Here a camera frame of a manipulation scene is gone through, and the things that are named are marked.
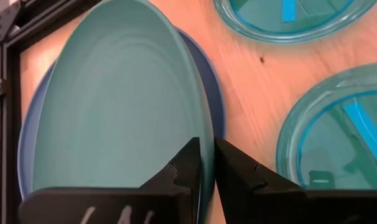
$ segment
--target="wood grain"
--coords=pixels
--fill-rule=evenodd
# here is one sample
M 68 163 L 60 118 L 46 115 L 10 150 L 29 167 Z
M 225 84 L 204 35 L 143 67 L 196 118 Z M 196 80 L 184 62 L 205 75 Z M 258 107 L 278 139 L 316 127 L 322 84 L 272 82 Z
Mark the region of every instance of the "wood grain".
M 233 32 L 212 0 L 151 2 L 199 43 L 216 68 L 226 104 L 227 140 L 271 169 L 280 128 L 294 103 L 337 72 L 377 62 L 377 5 L 337 34 L 303 44 L 273 45 Z M 22 53 L 23 117 L 39 80 L 79 20 Z M 209 223 L 225 223 L 217 196 L 211 211 Z

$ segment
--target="teal plastic bowl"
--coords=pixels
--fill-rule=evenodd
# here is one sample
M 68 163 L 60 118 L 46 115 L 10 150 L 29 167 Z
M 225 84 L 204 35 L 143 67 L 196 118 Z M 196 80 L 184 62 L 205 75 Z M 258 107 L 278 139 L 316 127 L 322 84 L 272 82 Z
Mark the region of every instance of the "teal plastic bowl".
M 377 63 L 328 78 L 298 101 L 276 166 L 307 189 L 377 189 Z
M 377 0 L 213 0 L 232 29 L 265 42 L 316 39 L 357 20 Z

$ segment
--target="black metal frame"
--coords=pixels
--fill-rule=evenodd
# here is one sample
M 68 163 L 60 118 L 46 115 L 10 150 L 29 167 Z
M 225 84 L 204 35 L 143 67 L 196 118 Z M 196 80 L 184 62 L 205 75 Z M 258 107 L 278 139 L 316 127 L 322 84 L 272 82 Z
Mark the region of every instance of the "black metal frame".
M 154 223 L 196 222 L 198 138 L 193 138 L 164 169 L 138 189 L 44 189 L 31 194 L 18 208 L 21 204 L 16 166 L 21 127 L 20 53 L 98 2 L 18 1 L 0 13 L 0 224 L 19 223 L 19 217 L 23 224 L 78 223 L 83 210 L 93 204 L 103 208 L 93 215 L 91 223 L 113 223 L 126 203 L 147 209 L 145 202 L 149 200 L 149 204 L 165 202 L 160 207 L 162 211 L 158 211 L 161 214 L 165 210 L 175 214 L 165 213 Z M 11 32 L 14 26 L 20 29 Z M 229 224 L 377 223 L 377 191 L 304 190 L 220 139 L 215 139 L 215 170 Z M 51 209 L 44 210 L 45 205 Z M 133 218 L 133 223 L 141 223 L 142 215 Z M 52 217 L 53 222 L 47 222 L 46 217 Z

